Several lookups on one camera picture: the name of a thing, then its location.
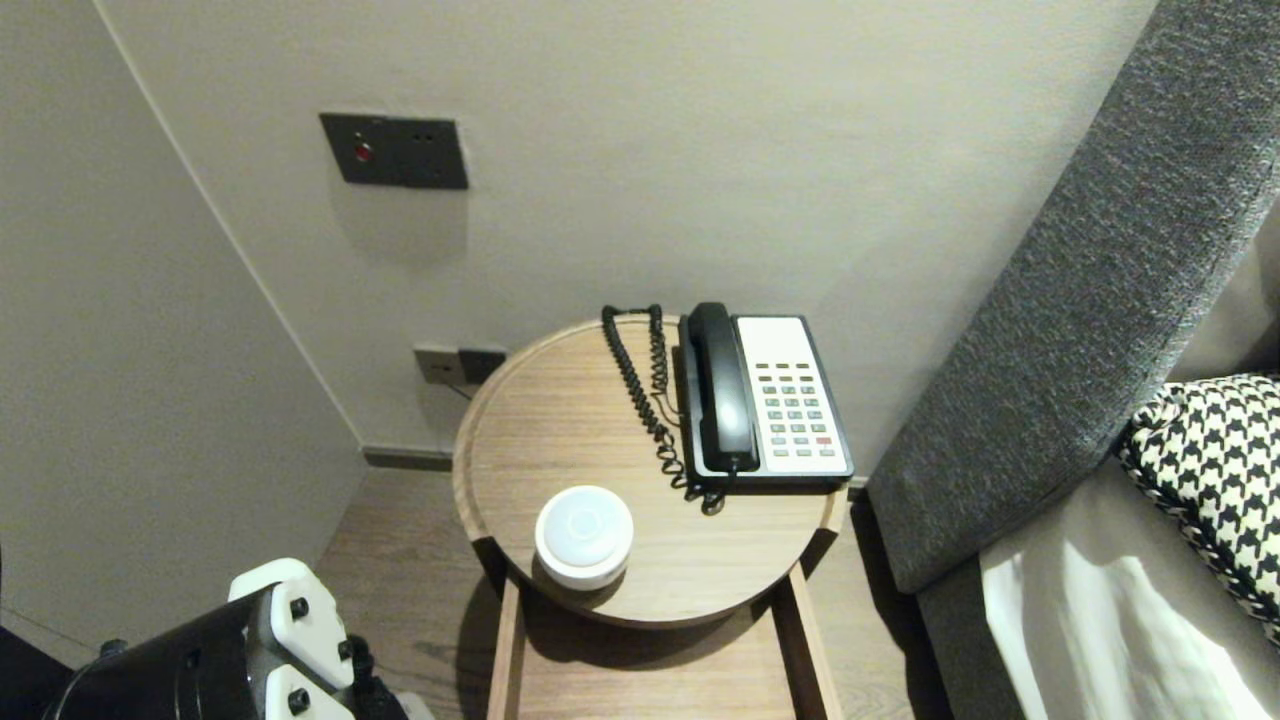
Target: landline phone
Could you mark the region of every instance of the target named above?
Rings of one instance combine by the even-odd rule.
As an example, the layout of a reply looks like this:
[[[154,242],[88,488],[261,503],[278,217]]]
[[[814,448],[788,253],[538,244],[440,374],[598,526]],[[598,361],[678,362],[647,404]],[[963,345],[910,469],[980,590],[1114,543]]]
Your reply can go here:
[[[628,313],[649,314],[648,395],[614,322]],[[735,489],[829,489],[852,475],[844,425],[803,316],[730,315],[719,302],[701,302],[680,318],[681,461],[675,434],[650,402],[662,406],[669,382],[662,307],[605,306],[600,315],[636,411],[658,443],[663,473],[687,500],[701,497],[703,512],[718,512]]]

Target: gray upholstered headboard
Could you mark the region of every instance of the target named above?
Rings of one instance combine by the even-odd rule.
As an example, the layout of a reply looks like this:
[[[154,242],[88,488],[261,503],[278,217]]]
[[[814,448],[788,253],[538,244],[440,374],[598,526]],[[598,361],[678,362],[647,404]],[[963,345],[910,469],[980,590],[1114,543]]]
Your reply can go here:
[[[915,592],[1074,487],[1277,190],[1280,5],[1164,0],[868,486]]]

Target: electrical socket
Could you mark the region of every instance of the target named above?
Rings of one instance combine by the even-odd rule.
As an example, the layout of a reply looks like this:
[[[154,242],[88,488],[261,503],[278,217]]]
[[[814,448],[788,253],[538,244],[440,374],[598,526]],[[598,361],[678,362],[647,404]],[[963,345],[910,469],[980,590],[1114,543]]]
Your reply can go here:
[[[467,374],[462,369],[458,351],[451,347],[415,345],[413,357],[422,372],[422,379],[435,386],[465,386]]]
[[[507,351],[417,345],[413,356],[428,384],[477,386],[507,360]]]

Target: coiled phone cord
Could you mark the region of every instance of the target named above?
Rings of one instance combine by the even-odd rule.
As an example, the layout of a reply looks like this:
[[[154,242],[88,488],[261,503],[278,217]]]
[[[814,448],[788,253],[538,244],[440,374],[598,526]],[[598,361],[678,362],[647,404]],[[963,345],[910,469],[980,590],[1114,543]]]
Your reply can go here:
[[[627,352],[626,346],[622,345],[622,336],[618,334],[618,325],[614,320],[618,315],[632,314],[649,315],[649,357],[653,360],[653,392],[648,396],[644,392],[644,383],[640,380],[640,374],[636,373],[635,364],[631,361],[631,355]],[[676,450],[676,436],[672,434],[671,428],[663,424],[662,419],[654,411],[653,404],[649,402],[649,396],[654,398],[666,397],[667,386],[671,382],[667,366],[667,334],[662,328],[662,306],[650,305],[639,310],[620,310],[612,305],[605,305],[600,310],[600,324],[604,328],[604,341],[609,345],[609,352],[613,354],[613,360],[617,363],[618,370],[622,372],[622,380],[631,395],[631,405],[635,406],[645,430],[658,443],[657,455],[658,460],[662,461],[662,473],[671,478],[671,487],[685,488],[686,501],[701,497],[703,514],[716,515],[724,507],[724,492],[703,487],[701,483],[689,482],[689,478],[685,475],[685,464],[680,461],[680,454]],[[730,474],[730,482],[732,482],[732,475],[736,474]]]

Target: phone handset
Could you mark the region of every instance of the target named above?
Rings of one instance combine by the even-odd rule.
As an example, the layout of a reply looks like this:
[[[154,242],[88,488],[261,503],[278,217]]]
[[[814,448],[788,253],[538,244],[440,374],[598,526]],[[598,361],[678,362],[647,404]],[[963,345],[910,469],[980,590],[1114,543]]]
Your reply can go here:
[[[719,473],[750,473],[759,469],[755,428],[751,425],[746,369],[739,351],[728,310],[719,302],[703,302],[689,314],[689,338],[698,357],[701,393],[703,464]]]

